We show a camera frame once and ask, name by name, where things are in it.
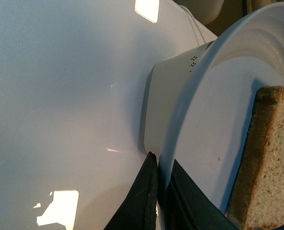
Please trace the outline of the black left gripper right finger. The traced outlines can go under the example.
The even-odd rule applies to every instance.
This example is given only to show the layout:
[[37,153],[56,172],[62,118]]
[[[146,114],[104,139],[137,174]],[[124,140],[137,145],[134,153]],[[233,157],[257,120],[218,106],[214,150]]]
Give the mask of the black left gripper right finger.
[[237,229],[176,160],[169,185],[161,196],[161,208],[167,230]]

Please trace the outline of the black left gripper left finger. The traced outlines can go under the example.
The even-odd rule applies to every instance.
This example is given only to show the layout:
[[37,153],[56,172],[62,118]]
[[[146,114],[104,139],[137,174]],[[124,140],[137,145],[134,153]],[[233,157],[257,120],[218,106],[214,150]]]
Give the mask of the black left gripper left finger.
[[154,230],[157,218],[158,165],[147,154],[125,200],[106,225],[106,230]]

